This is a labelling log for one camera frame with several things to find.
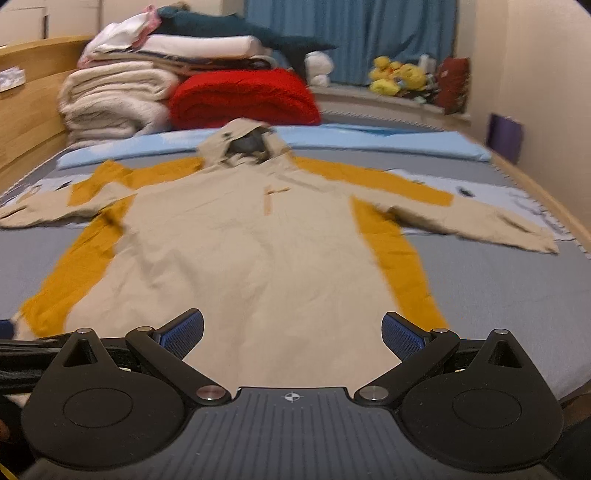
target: mattress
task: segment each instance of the mattress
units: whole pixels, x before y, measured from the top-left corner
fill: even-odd
[[[295,152],[380,170],[399,168],[416,174],[511,185],[492,166],[480,162],[325,148],[296,148]],[[127,158],[121,163],[144,167],[186,155]],[[95,168],[88,165],[55,170],[54,164],[47,164],[35,175],[60,177],[91,173]],[[0,318],[10,318],[36,293],[79,234],[79,228],[63,226],[0,230],[0,271],[4,277]],[[408,237],[420,254],[441,312],[460,337],[486,338],[498,327],[511,330],[558,398],[591,378],[591,262],[574,241],[559,242],[560,255],[544,255],[453,236]]]

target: logo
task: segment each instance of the logo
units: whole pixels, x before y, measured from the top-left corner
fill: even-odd
[[[284,399],[286,399],[288,402],[293,403],[295,401],[298,401],[302,397],[300,394],[296,393],[296,392],[289,392],[287,395],[285,395],[284,397],[282,397]]]

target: wooden headboard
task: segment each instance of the wooden headboard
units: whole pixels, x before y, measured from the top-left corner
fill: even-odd
[[[57,94],[90,37],[63,37],[0,49],[0,72],[18,66],[27,82],[0,93],[0,192],[66,146]]]

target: yellow cable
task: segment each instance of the yellow cable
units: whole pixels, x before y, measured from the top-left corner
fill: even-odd
[[[0,473],[2,473],[8,480],[18,480],[18,478],[8,468],[0,463]]]

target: yellow stuffed toy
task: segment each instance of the yellow stuffed toy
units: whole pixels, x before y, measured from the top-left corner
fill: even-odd
[[[404,83],[400,86],[405,90],[423,90],[427,84],[427,76],[423,69],[412,63],[402,65],[396,75]]]
[[[407,90],[423,90],[427,84],[423,70],[412,63],[403,65],[381,56],[374,60],[374,67],[369,72],[372,81],[369,90],[380,95],[395,96]]]
[[[369,86],[369,90],[371,90],[373,93],[377,93],[378,95],[387,95],[389,97],[393,97],[398,94],[400,87],[392,80],[381,79],[372,82]]]
[[[382,56],[374,60],[374,67],[380,70],[385,70],[390,66],[390,59]]]

